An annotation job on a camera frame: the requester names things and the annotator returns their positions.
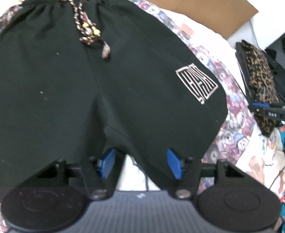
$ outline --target printed logo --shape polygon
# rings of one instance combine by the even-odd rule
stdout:
[[[176,70],[176,73],[201,104],[204,104],[218,88],[216,82],[194,64],[182,67]]]

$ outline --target drawstring tassel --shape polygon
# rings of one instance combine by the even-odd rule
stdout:
[[[96,24],[93,23],[87,16],[86,12],[82,10],[82,1],[80,0],[79,6],[77,7],[73,0],[61,0],[69,1],[74,10],[74,20],[76,22],[78,30],[84,35],[80,37],[80,41],[90,46],[92,43],[100,43],[103,45],[103,51],[101,57],[108,59],[110,57],[110,47],[108,44],[101,39],[101,32],[96,28]]]

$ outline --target black cable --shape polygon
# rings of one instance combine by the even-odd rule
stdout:
[[[274,182],[277,180],[277,178],[280,176],[280,174],[284,171],[285,166],[282,168],[282,170],[280,170],[279,174],[275,177],[275,179],[273,180],[271,186],[269,187],[269,190],[271,189],[271,187],[273,186]]]
[[[133,157],[131,157],[131,156],[129,156],[129,157],[130,157],[131,160],[132,160],[133,166],[138,167],[138,169],[139,169],[140,171],[142,171],[142,173],[144,174],[144,176],[145,176],[146,191],[149,191],[148,175],[147,175],[146,172],[142,169],[142,167],[141,167],[139,164],[136,163],[136,161],[135,161],[135,159],[134,159]]]

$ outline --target folded leopard print clothing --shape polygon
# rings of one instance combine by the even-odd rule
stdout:
[[[242,40],[241,46],[245,50],[245,58],[249,69],[249,86],[254,91],[254,101],[261,103],[278,103],[277,92],[273,76],[269,68],[266,54],[249,42]],[[277,121],[255,114],[255,120],[262,134],[269,137],[277,127]]]

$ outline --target yellow bead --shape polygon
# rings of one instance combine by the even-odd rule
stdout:
[[[83,23],[82,27],[83,28],[87,28],[87,27],[89,27],[89,24],[88,23]]]
[[[101,31],[95,29],[95,30],[93,30],[93,33],[94,33],[95,36],[99,36],[101,34]]]

